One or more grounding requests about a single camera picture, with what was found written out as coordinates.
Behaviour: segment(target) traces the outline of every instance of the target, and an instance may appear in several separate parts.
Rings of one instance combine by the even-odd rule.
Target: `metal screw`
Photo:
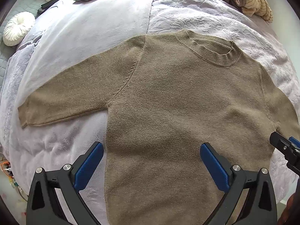
[[[35,171],[35,172],[36,172],[36,173],[41,173],[41,172],[42,172],[42,170],[43,170],[43,169],[42,169],[41,167],[39,167],[39,168],[37,168],[37,169],[36,169],[36,171]]]
[[[69,170],[70,168],[71,168],[71,165],[70,165],[70,164],[64,165],[64,170]]]
[[[239,171],[239,170],[241,170],[241,167],[239,166],[239,165],[233,165],[233,170],[235,170],[235,171]]]
[[[267,174],[268,173],[268,170],[266,168],[262,168],[262,173],[263,174]]]

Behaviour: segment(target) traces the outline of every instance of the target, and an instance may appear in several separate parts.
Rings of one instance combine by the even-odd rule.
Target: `round white pillow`
[[[3,42],[7,46],[19,44],[35,23],[32,13],[22,12],[13,16],[3,31]]]

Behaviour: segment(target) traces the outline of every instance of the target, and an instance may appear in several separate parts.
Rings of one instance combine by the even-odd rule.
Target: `blue pad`
[[[218,189],[227,193],[230,189],[228,175],[205,144],[200,147],[200,157]]]
[[[104,148],[99,142],[75,174],[74,189],[77,192],[86,188],[103,155]]]
[[[289,141],[292,142],[298,148],[300,148],[300,142],[298,140],[296,140],[294,137],[290,137]]]

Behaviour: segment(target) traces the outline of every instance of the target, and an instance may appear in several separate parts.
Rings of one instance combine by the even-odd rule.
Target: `neckline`
[[[180,30],[175,32],[175,35],[185,47],[190,49],[197,56],[217,66],[228,67],[233,65],[242,53],[241,49],[233,41],[224,40],[219,37],[197,34],[190,30]],[[215,44],[218,43],[221,44],[220,46],[230,48],[230,50],[226,54],[219,54],[198,44],[193,38],[211,40],[215,42]]]

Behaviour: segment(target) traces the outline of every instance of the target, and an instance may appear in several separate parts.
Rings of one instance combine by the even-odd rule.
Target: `brown cloth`
[[[199,157],[210,142],[232,164],[269,167],[296,112],[234,42],[178,31],[141,35],[59,73],[19,107],[22,127],[108,109],[105,199],[110,225],[202,224],[220,201]]]

